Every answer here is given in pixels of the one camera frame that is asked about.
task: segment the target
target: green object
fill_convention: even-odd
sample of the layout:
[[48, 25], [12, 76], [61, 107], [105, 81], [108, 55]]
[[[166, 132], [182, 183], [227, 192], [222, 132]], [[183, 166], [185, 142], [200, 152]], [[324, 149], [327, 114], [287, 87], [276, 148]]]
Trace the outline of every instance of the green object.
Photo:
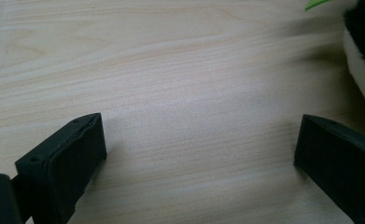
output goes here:
[[326, 3], [326, 2], [328, 2], [328, 1], [329, 1], [329, 0], [310, 0], [310, 1], [307, 3], [307, 5], [306, 5], [305, 10], [307, 11], [307, 10], [309, 10], [309, 9], [313, 8], [313, 7], [319, 6], [319, 5], [321, 5], [322, 3]]

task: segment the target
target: white fur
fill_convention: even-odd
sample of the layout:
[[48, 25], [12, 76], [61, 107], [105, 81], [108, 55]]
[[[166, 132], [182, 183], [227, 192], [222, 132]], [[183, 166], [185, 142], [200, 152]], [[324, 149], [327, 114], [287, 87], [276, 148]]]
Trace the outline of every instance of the white fur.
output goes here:
[[344, 50], [347, 55], [350, 73], [365, 97], [365, 61], [347, 30], [344, 30]]

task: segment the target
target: tabletop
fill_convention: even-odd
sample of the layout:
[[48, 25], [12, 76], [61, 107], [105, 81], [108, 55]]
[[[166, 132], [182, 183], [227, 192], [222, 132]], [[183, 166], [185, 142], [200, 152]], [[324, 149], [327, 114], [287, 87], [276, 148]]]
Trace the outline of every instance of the tabletop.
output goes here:
[[0, 173], [101, 112], [108, 157], [71, 224], [352, 223], [293, 155], [303, 114], [365, 134], [353, 1], [306, 2], [0, 1]]

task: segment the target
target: light wood grain surface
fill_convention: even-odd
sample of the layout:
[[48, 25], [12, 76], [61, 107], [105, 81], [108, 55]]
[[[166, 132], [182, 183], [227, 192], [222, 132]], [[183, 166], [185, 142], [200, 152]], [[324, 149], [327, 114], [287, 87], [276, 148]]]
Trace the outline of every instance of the light wood grain surface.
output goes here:
[[351, 1], [305, 4], [0, 1], [0, 173], [101, 112], [108, 159], [71, 224], [352, 223], [292, 165], [304, 113], [365, 133]]

